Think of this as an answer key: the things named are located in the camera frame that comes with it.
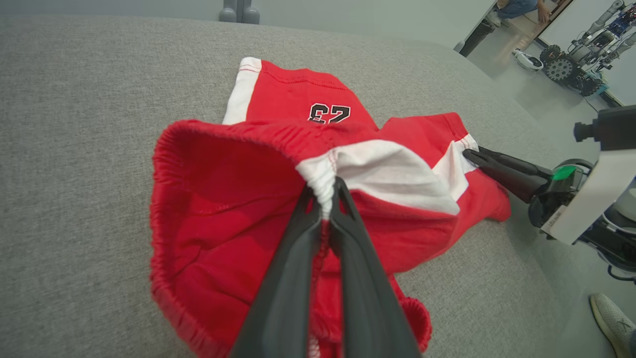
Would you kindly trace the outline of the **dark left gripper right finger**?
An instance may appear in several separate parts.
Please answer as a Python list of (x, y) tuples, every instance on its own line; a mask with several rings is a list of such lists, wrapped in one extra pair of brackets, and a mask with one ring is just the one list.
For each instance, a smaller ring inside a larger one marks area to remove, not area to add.
[(330, 245), (340, 260), (346, 358), (419, 358), (411, 326), (341, 178), (334, 182)]

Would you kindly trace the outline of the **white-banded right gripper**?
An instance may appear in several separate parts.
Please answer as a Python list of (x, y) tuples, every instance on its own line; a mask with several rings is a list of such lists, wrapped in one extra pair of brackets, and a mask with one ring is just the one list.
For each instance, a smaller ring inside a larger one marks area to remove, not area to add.
[(479, 147), (463, 156), (523, 202), (533, 226), (573, 244), (619, 199), (635, 178), (635, 150), (602, 151), (595, 165), (568, 160), (549, 170)]

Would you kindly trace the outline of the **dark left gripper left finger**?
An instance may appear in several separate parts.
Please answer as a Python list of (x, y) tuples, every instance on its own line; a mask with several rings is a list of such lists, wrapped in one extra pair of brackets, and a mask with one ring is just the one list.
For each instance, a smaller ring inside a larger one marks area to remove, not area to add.
[(308, 186), (232, 348), (233, 358), (309, 355), (312, 266), (321, 245), (321, 206)]

